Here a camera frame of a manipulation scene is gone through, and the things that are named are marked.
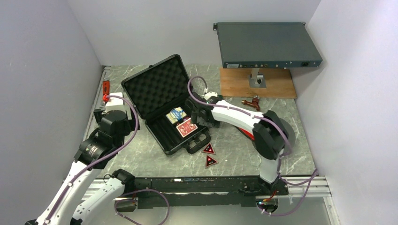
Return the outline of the red playing card deck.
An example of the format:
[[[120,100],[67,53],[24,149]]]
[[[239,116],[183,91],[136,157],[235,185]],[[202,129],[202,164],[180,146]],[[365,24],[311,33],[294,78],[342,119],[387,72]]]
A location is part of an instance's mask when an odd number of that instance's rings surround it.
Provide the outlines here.
[[[185,118],[182,123],[177,124],[176,129],[182,138],[187,137],[198,129],[198,126],[191,123],[191,118]]]

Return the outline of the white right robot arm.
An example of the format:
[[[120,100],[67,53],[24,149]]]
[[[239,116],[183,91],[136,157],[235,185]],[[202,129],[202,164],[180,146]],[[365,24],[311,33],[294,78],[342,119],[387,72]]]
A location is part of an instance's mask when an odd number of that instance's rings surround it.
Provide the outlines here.
[[[276,190],[281,158],[286,156],[296,142],[292,126],[274,111],[266,113],[246,110],[219,97],[204,99],[190,96],[191,121],[206,127],[219,127],[228,123],[252,135],[254,148],[261,156],[259,190],[269,195]]]

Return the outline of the black foam-lined carrying case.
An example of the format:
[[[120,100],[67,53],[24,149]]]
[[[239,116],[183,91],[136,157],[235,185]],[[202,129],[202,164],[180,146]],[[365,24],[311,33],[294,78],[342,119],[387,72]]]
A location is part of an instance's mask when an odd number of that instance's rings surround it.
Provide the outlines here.
[[[166,155],[175,154],[182,148],[193,154],[211,141],[208,127],[199,125],[195,131],[183,136],[177,124],[166,117],[178,107],[187,117],[191,116],[194,103],[188,93],[188,81],[180,55],[174,54],[121,82],[126,96]]]

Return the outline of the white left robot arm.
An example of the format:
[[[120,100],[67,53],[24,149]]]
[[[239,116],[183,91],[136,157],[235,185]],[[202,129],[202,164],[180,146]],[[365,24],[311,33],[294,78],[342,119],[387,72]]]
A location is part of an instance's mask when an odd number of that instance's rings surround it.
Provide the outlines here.
[[[138,116],[132,106],[123,111],[107,110],[99,118],[99,128],[80,144],[56,196],[45,211],[38,218],[28,220],[27,225],[87,225],[106,203],[134,193],[134,175],[118,169],[99,190],[83,200],[87,189],[107,163],[126,147],[125,137],[139,130]]]

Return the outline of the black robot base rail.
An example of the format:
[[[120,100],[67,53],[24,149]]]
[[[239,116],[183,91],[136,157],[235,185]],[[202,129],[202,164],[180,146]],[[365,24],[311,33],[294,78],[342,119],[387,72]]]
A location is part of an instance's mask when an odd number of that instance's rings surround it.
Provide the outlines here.
[[[259,175],[209,177],[137,177],[128,183],[123,199],[137,201],[138,209],[239,205],[255,207],[261,197],[286,196],[277,179],[267,183]]]

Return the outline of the blue playing card deck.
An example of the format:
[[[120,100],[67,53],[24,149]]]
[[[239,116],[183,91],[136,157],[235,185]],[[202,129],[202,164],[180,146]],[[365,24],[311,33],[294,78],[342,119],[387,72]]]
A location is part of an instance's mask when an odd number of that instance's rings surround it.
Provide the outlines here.
[[[176,124],[186,116],[187,113],[181,107],[173,108],[168,114],[166,114],[166,118],[171,124]]]

